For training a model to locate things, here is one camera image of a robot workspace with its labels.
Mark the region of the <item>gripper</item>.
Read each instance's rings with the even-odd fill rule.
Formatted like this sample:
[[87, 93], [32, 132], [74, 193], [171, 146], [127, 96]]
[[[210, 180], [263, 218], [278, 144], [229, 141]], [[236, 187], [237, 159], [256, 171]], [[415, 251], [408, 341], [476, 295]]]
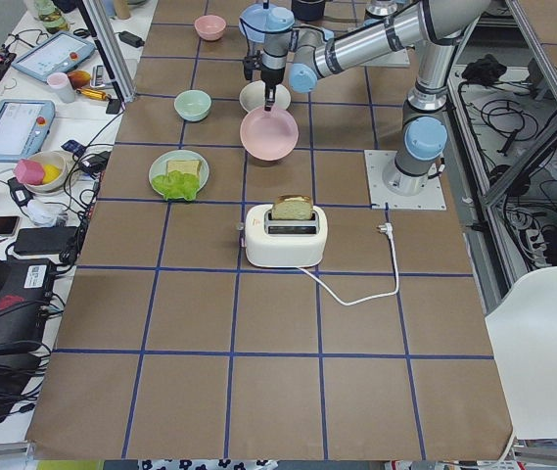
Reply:
[[275, 57], [264, 51], [257, 51], [243, 59], [243, 71], [246, 80], [253, 78], [254, 71], [260, 71], [264, 88], [264, 110], [270, 112], [273, 108], [273, 95], [278, 84], [284, 79], [286, 57]]

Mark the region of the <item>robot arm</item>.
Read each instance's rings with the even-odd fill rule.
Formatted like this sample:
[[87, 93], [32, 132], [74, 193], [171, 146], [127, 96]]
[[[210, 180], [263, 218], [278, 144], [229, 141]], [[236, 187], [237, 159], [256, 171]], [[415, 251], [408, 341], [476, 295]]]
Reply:
[[294, 91], [309, 93], [325, 77], [422, 44], [423, 56], [403, 105], [403, 121], [434, 118], [446, 104], [449, 74], [464, 35], [487, 6], [486, 1], [422, 0], [384, 15], [380, 2], [372, 1], [362, 26], [335, 35], [321, 26], [298, 22], [290, 9], [269, 2], [254, 4], [239, 18], [242, 34], [260, 47], [244, 57], [244, 76], [260, 73], [261, 103], [271, 110], [284, 80]]

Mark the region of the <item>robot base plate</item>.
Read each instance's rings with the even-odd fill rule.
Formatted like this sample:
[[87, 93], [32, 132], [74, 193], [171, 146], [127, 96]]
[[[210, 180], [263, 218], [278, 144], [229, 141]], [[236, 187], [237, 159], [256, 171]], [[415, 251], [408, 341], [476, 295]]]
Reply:
[[396, 151], [365, 150], [364, 160], [373, 209], [445, 211], [438, 168], [431, 164], [421, 176], [407, 176], [395, 166]]

